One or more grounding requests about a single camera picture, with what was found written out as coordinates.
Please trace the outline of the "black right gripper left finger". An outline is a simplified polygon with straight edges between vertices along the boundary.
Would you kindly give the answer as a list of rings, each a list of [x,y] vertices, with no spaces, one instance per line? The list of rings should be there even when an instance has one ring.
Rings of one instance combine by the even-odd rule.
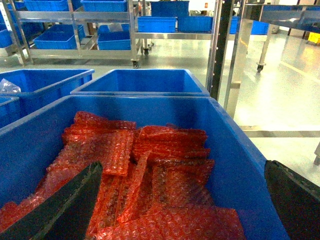
[[[103,167],[91,163],[56,193],[0,234],[2,240],[83,240]]]

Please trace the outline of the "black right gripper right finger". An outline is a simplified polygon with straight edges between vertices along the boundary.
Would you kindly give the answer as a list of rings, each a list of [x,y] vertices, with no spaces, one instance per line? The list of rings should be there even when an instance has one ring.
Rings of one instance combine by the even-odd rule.
[[[320,187],[276,160],[264,177],[276,212],[292,240],[320,238]]]

